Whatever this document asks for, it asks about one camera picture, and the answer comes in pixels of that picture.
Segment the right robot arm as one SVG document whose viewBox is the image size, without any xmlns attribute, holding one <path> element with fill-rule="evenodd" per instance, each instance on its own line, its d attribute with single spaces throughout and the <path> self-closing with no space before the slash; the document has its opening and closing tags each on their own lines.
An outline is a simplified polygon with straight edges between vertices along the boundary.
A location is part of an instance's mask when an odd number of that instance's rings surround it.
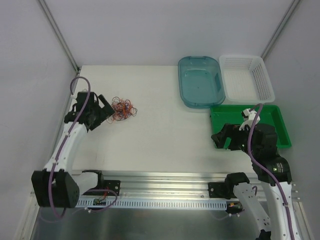
<svg viewBox="0 0 320 240">
<path fill-rule="evenodd" d="M 226 123 L 220 132 L 211 136 L 215 146 L 241 150 L 252 162 L 252 168 L 261 182 L 268 210 L 265 211 L 255 195 L 250 180 L 243 172 L 226 175 L 224 182 L 208 183 L 211 198 L 237 198 L 251 217 L 257 240 L 301 239 L 292 203 L 292 175 L 288 161 L 278 153 L 278 135 L 275 127 L 259 123 L 240 128 Z"/>
</svg>

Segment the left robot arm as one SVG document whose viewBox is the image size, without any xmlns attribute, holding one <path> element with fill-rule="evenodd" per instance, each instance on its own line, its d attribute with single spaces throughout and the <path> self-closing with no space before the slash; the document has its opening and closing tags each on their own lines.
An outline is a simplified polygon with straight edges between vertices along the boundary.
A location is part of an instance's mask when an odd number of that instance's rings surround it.
<svg viewBox="0 0 320 240">
<path fill-rule="evenodd" d="M 64 117 L 63 132 L 51 158 L 31 176 L 37 203 L 43 208 L 74 208 L 81 195 L 99 195 L 105 189 L 100 170 L 84 170 L 76 177 L 72 177 L 71 171 L 82 140 L 114 110 L 102 94 L 95 92 L 80 91 L 75 100 Z"/>
</svg>

